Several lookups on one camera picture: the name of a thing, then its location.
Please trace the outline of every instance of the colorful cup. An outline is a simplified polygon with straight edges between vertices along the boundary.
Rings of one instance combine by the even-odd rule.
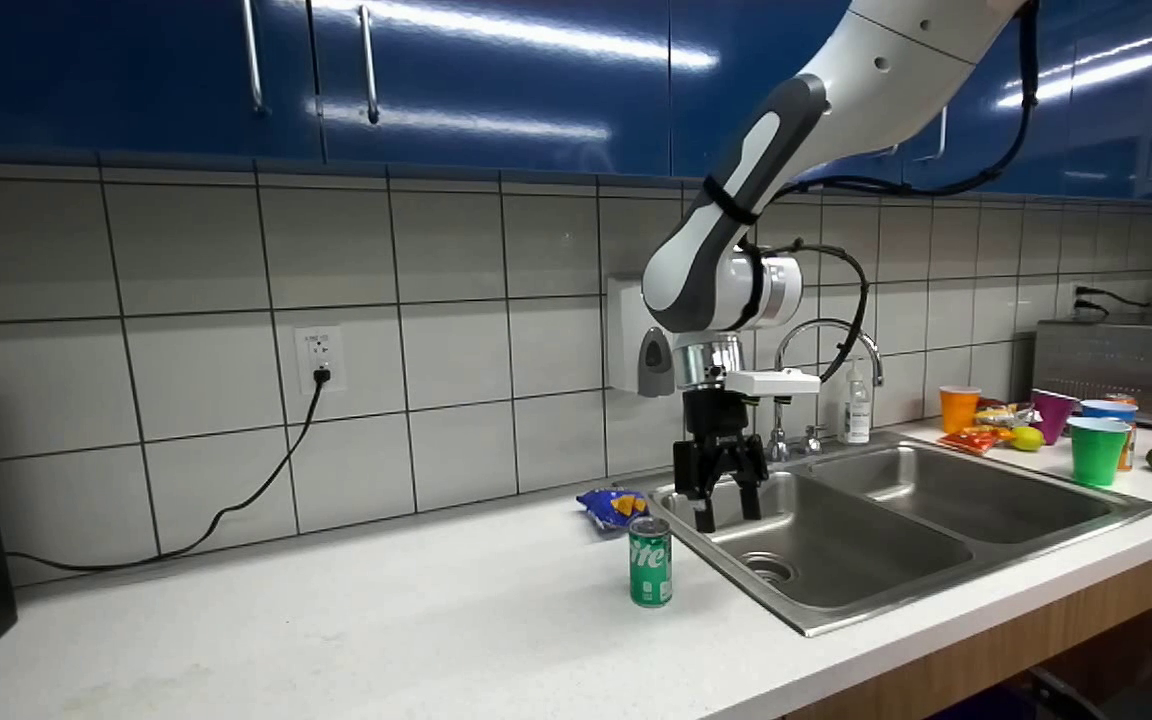
[[[1066,416],[1080,407],[1080,399],[1065,393],[1032,387],[1032,407],[1040,412],[1044,441],[1055,442]]]
[[[978,404],[977,387],[939,387],[939,430],[960,430],[977,425],[977,404]]]
[[[1120,471],[1131,425],[1111,416],[1074,416],[1066,420],[1073,437],[1073,480],[1088,486],[1107,486]]]

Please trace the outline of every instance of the green cup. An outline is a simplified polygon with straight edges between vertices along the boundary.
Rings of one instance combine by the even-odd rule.
[[[1088,486],[1107,486],[1120,471],[1120,454],[1126,442],[1131,425],[1107,416],[1080,416],[1066,420],[1073,430],[1073,480]]]

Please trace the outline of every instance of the stainless steel sink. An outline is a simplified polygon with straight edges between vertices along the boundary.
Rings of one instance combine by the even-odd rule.
[[[910,441],[783,464],[761,483],[764,519],[738,515],[737,483],[718,483],[711,504],[716,530],[697,530],[692,500],[656,493],[697,555],[802,636],[1152,510]]]

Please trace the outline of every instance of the yellow cup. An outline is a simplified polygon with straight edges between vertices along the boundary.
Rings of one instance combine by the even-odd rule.
[[[960,430],[968,425],[977,425],[977,387],[939,387],[939,426],[942,430]]]

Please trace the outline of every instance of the upper cabinet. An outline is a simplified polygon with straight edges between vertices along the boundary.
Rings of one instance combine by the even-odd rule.
[[[0,0],[0,157],[317,158],[300,0]]]
[[[653,3],[312,0],[327,162],[664,174],[675,46]]]
[[[698,181],[849,0],[0,0],[0,157]],[[1018,121],[1014,28],[908,142],[937,188]],[[982,192],[1152,199],[1152,3],[1046,0],[1040,108]]]

